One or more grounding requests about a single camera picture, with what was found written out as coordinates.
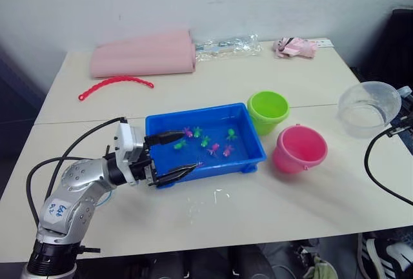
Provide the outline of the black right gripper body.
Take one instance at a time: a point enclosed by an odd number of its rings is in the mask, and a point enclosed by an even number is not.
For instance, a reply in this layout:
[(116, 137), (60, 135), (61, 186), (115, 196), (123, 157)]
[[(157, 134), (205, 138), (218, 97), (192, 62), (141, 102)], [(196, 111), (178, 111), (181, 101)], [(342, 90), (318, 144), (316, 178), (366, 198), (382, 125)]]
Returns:
[(400, 121), (390, 129), (388, 136), (392, 137), (404, 131), (412, 133), (412, 116), (400, 118)]

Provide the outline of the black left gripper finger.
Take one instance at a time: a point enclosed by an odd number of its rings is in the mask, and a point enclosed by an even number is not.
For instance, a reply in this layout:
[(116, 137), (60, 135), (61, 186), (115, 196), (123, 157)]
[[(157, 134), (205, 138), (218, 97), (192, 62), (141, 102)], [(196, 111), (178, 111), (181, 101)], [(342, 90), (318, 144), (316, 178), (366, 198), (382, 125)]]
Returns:
[(145, 136), (147, 146), (165, 145), (180, 140), (185, 135), (182, 131), (167, 131), (159, 134)]
[(171, 169), (168, 173), (157, 177), (157, 186), (163, 187), (171, 183), (175, 183), (181, 178), (184, 178), (186, 175), (190, 174), (199, 166), (199, 163), (191, 163), (188, 165), (182, 165)]

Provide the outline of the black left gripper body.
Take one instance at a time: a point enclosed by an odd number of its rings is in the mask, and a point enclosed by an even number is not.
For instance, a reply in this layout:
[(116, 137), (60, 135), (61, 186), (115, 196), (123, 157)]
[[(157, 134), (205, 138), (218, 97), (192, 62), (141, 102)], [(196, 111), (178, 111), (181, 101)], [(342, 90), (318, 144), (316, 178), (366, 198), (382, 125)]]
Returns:
[(136, 183), (146, 181), (148, 186), (157, 185), (157, 169), (150, 155), (150, 147), (145, 143), (138, 159), (129, 165), (129, 169)]

